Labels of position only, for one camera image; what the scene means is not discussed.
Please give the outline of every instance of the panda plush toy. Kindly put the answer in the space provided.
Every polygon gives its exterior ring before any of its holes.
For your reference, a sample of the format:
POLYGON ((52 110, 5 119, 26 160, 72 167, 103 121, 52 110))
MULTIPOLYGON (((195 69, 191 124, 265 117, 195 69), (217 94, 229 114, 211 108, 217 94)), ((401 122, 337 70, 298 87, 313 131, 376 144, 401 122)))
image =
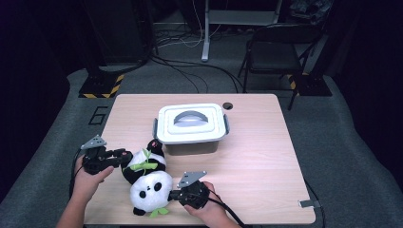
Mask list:
POLYGON ((172 177, 165 172, 166 161, 163 144, 152 140, 146 149, 135 154, 130 162, 122 163, 125 179, 132 184, 130 200, 134 206, 133 214, 143 216, 151 213, 151 217, 166 214, 164 208, 172 199, 172 177))

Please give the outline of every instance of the white plastic container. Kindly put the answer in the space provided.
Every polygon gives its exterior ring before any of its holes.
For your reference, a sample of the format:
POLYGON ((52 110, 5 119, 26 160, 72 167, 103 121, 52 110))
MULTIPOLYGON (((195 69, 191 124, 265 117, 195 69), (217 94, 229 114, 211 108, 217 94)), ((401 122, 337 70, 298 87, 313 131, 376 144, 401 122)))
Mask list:
POLYGON ((179 104, 163 107, 155 119, 153 135, 171 155, 215 152, 229 133, 229 124, 217 104, 179 104))

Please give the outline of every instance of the wooden table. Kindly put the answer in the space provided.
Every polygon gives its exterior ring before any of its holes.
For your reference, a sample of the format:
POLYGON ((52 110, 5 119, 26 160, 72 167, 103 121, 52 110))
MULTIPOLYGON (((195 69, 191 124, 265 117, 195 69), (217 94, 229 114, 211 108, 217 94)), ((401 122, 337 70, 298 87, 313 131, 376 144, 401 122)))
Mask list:
MULTIPOLYGON (((214 153, 178 156, 165 152, 166 172, 174 189, 184 171, 207 171, 201 181, 215 185, 221 199, 245 224, 309 224, 308 200, 296 153, 278 98, 272 94, 131 94, 119 95, 102 134, 106 149, 137 152, 152 140, 152 124, 166 105, 231 103, 225 110, 230 133, 214 153)), ((100 184, 86 208, 85 224, 198 225, 177 201, 167 205, 168 215, 150 218, 132 214, 130 184, 120 169, 100 184)))

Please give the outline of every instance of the container lid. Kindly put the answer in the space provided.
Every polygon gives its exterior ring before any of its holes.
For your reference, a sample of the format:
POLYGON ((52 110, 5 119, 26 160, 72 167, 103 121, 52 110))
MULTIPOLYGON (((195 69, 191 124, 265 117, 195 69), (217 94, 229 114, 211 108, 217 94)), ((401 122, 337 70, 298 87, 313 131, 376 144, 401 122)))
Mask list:
POLYGON ((220 140, 227 132, 217 104, 179 104, 158 114, 157 138, 165 144, 205 143, 220 140))

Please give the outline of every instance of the panda face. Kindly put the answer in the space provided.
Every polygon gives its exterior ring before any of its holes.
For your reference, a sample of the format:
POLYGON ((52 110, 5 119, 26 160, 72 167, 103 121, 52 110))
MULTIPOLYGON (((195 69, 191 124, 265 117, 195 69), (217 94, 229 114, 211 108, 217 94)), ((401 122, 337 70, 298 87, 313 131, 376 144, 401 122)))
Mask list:
POLYGON ((172 177, 164 171, 141 176, 130 189, 133 206, 146 212, 165 207, 172 190, 172 177))

